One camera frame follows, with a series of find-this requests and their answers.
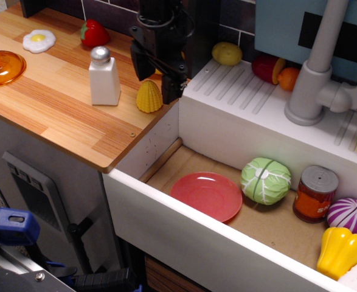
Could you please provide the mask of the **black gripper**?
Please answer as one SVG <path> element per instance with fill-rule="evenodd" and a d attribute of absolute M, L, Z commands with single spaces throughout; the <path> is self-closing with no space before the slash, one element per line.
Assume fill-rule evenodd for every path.
<path fill-rule="evenodd" d="M 163 24 L 145 19 L 130 28 L 133 42 L 131 59 L 139 81 L 160 70 L 162 100 L 169 105 L 182 97 L 187 86 L 187 65 L 181 57 L 188 39 L 188 20 L 171 19 Z"/>

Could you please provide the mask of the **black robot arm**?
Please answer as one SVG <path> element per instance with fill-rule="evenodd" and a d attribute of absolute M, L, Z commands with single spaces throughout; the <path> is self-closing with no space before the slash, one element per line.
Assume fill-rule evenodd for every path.
<path fill-rule="evenodd" d="M 220 7 L 220 1 L 139 1 L 131 58 L 140 81 L 161 72 L 164 104 L 182 97 L 212 58 Z"/>

